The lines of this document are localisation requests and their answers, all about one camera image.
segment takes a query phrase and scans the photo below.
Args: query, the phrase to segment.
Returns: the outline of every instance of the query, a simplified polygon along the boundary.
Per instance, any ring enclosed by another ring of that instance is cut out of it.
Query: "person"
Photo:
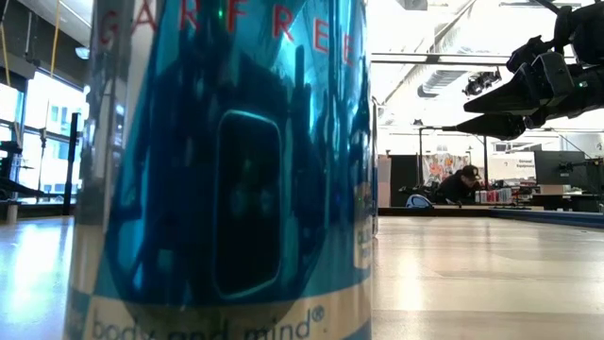
[[[445,178],[436,189],[436,203],[472,204],[475,191],[480,190],[478,168],[465,165],[455,174]]]

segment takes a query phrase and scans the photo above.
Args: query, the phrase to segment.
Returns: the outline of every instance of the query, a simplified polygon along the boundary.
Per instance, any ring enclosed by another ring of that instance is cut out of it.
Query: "monitor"
[[[595,195],[604,193],[604,164],[590,162],[586,166],[587,186],[584,188],[587,192]]]
[[[585,162],[581,151],[534,151],[537,184],[571,185],[585,188],[587,171],[585,166],[574,166],[572,171],[561,169],[561,164]]]

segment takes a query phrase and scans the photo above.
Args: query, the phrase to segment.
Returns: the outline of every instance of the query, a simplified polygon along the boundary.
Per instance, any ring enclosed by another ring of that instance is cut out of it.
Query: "pole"
[[[422,143],[422,132],[424,131],[423,127],[419,128],[419,183],[417,183],[418,185],[424,185],[424,162],[423,162],[423,158],[424,158],[424,146]]]
[[[489,190],[489,157],[487,155],[487,136],[482,136],[482,148],[484,150],[484,189]]]
[[[41,154],[40,154],[40,166],[38,171],[38,191],[42,188],[42,167],[44,165],[44,150],[46,150],[46,127],[40,129],[40,143],[42,144]],[[40,197],[36,196],[36,204],[40,202]]]
[[[63,216],[69,216],[72,205],[72,178],[74,176],[74,161],[76,160],[77,119],[79,113],[72,113],[72,126],[69,133],[69,153],[67,155],[67,179],[63,195]]]

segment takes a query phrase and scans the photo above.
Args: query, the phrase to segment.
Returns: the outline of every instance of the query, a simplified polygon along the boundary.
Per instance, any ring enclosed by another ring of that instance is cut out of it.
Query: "poster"
[[[467,156],[453,156],[448,153],[425,155],[422,158],[424,184],[430,185],[433,181],[442,182],[449,175],[468,165]]]
[[[489,179],[535,179],[535,155],[517,152],[489,158]]]

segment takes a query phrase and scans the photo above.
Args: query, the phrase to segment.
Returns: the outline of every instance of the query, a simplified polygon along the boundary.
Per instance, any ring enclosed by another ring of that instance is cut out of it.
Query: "sugar free text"
[[[174,2],[180,2],[180,11],[179,11],[179,25],[180,29],[185,29],[188,26],[194,28],[195,30],[204,29],[196,21],[196,14],[203,10],[203,1],[204,0],[172,0]],[[241,20],[253,20],[251,18],[246,18],[248,13],[246,11],[246,6],[251,6],[252,1],[258,0],[225,0],[226,2],[226,30],[229,33],[234,33],[235,28]],[[152,0],[143,0],[141,5],[138,8],[135,8],[135,20],[130,29],[130,33],[134,34],[137,29],[140,29],[142,26],[149,26],[153,31],[157,31],[158,29],[158,21],[157,18],[153,15],[153,11],[151,10]],[[101,34],[99,35],[99,42],[101,45],[108,45],[114,37],[118,35],[120,32],[119,26],[119,16],[117,11],[109,10],[105,14],[101,16],[100,20],[100,29]],[[284,39],[289,40],[290,42],[295,42],[295,36],[290,31],[290,27],[294,22],[294,14],[285,6],[280,4],[273,5],[273,14],[272,14],[272,35],[273,38],[279,39],[283,37]],[[314,18],[312,21],[312,47],[315,51],[319,53],[328,53],[329,52],[329,23],[320,18]],[[342,32],[340,35],[342,37],[342,41],[339,42],[342,44],[342,61],[343,63],[352,66],[352,59],[350,58],[350,54],[352,52],[352,48],[350,46],[350,35],[346,32]]]

